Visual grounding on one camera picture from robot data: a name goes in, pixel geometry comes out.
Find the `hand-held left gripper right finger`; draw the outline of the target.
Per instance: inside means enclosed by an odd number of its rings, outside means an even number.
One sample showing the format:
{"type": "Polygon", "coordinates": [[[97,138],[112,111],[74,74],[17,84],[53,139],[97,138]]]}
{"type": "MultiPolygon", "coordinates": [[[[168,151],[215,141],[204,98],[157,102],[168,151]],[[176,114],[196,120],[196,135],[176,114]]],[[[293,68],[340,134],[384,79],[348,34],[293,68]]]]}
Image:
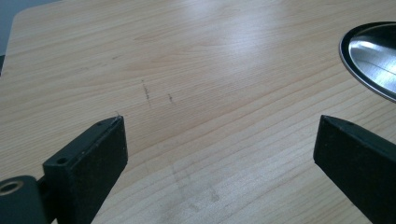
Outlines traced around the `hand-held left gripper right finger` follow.
{"type": "Polygon", "coordinates": [[[347,120],[321,116],[315,164],[373,224],[396,224],[396,145],[347,120]]]}

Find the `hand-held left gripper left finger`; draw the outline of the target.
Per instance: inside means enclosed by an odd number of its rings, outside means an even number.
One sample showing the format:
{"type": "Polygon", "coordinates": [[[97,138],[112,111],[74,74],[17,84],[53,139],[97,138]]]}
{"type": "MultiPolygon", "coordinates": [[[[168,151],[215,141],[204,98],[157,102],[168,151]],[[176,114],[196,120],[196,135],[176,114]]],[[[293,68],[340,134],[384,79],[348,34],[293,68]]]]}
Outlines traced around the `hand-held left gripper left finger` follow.
{"type": "Polygon", "coordinates": [[[43,164],[59,224],[91,224],[128,162],[124,119],[101,120],[43,164]]]}

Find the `round steel plate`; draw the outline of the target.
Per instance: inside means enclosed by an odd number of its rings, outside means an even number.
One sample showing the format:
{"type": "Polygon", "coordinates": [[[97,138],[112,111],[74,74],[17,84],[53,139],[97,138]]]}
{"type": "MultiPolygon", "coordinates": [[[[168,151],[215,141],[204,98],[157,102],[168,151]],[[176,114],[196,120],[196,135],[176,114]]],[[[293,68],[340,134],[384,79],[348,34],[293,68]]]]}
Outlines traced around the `round steel plate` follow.
{"type": "Polygon", "coordinates": [[[377,21],[348,31],[340,58],[363,86],[396,104],[396,21],[377,21]]]}

